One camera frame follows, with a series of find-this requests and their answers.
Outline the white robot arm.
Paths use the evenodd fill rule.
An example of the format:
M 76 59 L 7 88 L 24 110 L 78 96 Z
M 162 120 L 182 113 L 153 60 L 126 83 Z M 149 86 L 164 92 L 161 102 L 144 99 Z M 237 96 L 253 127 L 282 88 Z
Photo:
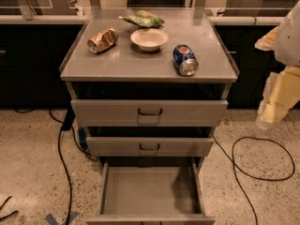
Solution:
M 285 66 L 279 73 L 270 73 L 262 92 L 256 125 L 269 129 L 279 124 L 300 101 L 300 2 L 279 26 L 255 43 L 255 48 L 273 51 L 276 60 Z

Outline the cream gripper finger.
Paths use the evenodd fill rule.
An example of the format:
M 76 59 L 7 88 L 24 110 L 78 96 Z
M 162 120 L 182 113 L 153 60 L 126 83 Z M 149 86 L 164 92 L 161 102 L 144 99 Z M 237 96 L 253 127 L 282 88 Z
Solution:
M 300 101 L 300 67 L 285 67 L 271 72 L 263 90 L 256 125 L 270 129 L 278 125 L 289 110 Z
M 271 31 L 269 31 L 266 35 L 259 38 L 254 47 L 261 51 L 273 51 L 275 49 L 276 45 L 276 38 L 278 33 L 278 27 L 273 28 Z

